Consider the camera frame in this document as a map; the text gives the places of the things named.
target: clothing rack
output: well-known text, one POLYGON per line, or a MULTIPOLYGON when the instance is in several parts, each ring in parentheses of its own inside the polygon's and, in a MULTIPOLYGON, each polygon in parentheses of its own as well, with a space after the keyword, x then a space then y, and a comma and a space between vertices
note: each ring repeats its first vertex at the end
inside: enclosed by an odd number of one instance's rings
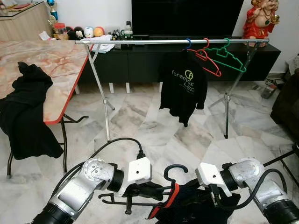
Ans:
MULTIPOLYGON (((241 70, 244 70, 245 68, 248 67, 250 61, 252 60, 254 54, 257 51, 257 48, 259 47, 259 45, 261 43, 268 43, 269 39, 230 39, 230 40, 226 40, 226 39, 213 39, 213 40, 209 40, 210 43, 246 43, 247 46, 247 60, 246 62, 243 64, 241 70), (250 48, 249 43, 255 43, 253 49, 250 48)), ((90 41, 87 39, 81 40, 81 41, 75 41, 76 44, 83 44, 85 46, 85 49, 88 53, 88 60, 90 62, 90 65, 92 67, 93 70, 93 74, 94 77, 97 81, 100 93, 102 95, 103 98, 103 104, 105 107, 105 120, 106 120, 106 133, 107 133, 107 141, 110 141, 110 128, 109 128, 109 118, 108 118, 108 106, 112 109, 115 110, 115 108, 112 106, 112 104, 108 101, 107 97, 104 94, 102 85, 100 83, 99 77, 98 77, 98 73, 94 67, 94 61, 99 53, 99 49, 100 49, 100 45, 101 44, 190 44, 190 43, 208 43, 207 40, 150 40, 150 41, 90 41), (94 56, 91 56, 91 52, 90 49, 88 47, 89 44, 97 44, 97 49, 94 53, 94 56)), ((236 98, 241 98, 235 94, 232 94, 232 92, 234 91, 235 87, 238 85, 242 75, 244 72, 240 72, 233 84, 233 86, 231 87, 230 91, 228 93, 224 94, 224 97, 217 100, 216 102, 214 102, 213 104, 211 104, 208 108, 211 108, 212 106, 225 101, 225 133, 224 133, 224 137, 227 139, 228 138, 228 109, 229 109, 229 102, 231 100, 231 97, 236 97, 236 98)))

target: white cloth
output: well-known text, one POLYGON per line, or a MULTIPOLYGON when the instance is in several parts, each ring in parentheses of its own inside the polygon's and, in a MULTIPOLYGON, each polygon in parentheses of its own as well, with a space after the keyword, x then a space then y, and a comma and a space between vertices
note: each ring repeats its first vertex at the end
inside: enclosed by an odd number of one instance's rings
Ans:
POLYGON ((286 61, 289 65, 291 76, 295 74, 295 70, 299 68, 299 56, 295 56, 286 61))
MULTIPOLYGON (((112 36, 110 34, 99 36, 99 37, 88 38, 88 40, 90 40, 90 41, 110 41, 111 39, 112 39, 112 36)), ((105 54, 108 51, 110 51, 112 48, 114 48, 114 46, 115 46, 115 44, 101 44, 99 53, 105 54)), ((91 51, 95 52, 97 47, 98 47, 98 45, 95 44, 91 51)))

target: television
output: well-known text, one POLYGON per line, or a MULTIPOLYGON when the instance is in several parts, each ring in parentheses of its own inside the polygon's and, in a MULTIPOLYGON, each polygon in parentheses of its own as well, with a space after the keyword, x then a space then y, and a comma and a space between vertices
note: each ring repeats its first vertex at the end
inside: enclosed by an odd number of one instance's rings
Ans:
POLYGON ((231 36, 242 4, 243 0, 132 0, 133 34, 231 36))

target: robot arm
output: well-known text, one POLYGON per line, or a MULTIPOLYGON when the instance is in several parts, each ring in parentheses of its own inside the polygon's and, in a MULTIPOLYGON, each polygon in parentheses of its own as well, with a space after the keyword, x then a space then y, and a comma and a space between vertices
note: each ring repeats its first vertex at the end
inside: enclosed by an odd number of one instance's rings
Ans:
POLYGON ((288 198, 275 181, 269 179, 267 174, 277 172, 282 178, 284 189, 286 183, 282 174, 275 169, 264 170, 264 166, 254 158, 242 159, 236 164, 224 164, 223 171, 219 172, 215 165, 201 163, 196 169, 198 181, 201 185, 209 187, 216 207, 225 210, 236 210, 245 207, 254 199, 260 211, 271 224, 299 223, 299 210, 288 198), (226 196, 230 191, 239 188, 249 188, 250 197, 237 206, 226 207, 221 204, 218 188, 226 196))
POLYGON ((79 174, 62 184, 33 224, 71 224, 88 205, 95 190, 110 190, 122 196, 126 188, 151 180, 148 158, 132 161, 123 170, 99 158, 88 159, 79 174))
MULTIPOLYGON (((200 163, 195 170, 199 184, 210 190, 216 207, 235 210, 245 207, 254 199, 271 224, 299 222, 298 208, 273 180, 266 178, 266 175, 273 170, 265 171, 259 161, 251 158, 246 158, 234 165, 224 164, 222 167, 224 170, 219 172, 215 165, 200 163), (237 206, 222 205, 219 188, 229 197, 232 195, 231 191, 238 187, 248 187, 251 192, 250 197, 237 206)), ((58 188, 42 213, 34 218, 33 224, 72 224, 88 205, 96 189, 107 189, 115 192, 116 196, 126 196, 126 190, 134 185, 138 185, 139 190, 146 188, 142 184, 151 180, 151 173, 151 164, 146 157, 130 162, 122 170, 99 158, 89 159, 83 164, 77 176, 65 181, 58 188)), ((155 192, 155 190, 147 190, 144 196, 157 199, 158 197, 153 197, 155 192)))

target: red strap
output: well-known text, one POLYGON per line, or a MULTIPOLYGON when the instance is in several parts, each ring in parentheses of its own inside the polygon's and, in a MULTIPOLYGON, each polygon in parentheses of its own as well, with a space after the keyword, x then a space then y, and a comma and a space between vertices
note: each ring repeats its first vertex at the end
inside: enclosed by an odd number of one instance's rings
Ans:
POLYGON ((179 185, 177 183, 175 183, 174 191, 173 191, 172 195, 170 196, 170 198, 168 199, 167 204, 164 207, 155 207, 153 209, 153 211, 151 212, 148 219, 154 218, 161 208, 169 208, 171 206, 171 204, 173 203, 174 199, 176 198, 176 196, 178 195, 178 193, 179 193, 179 185))

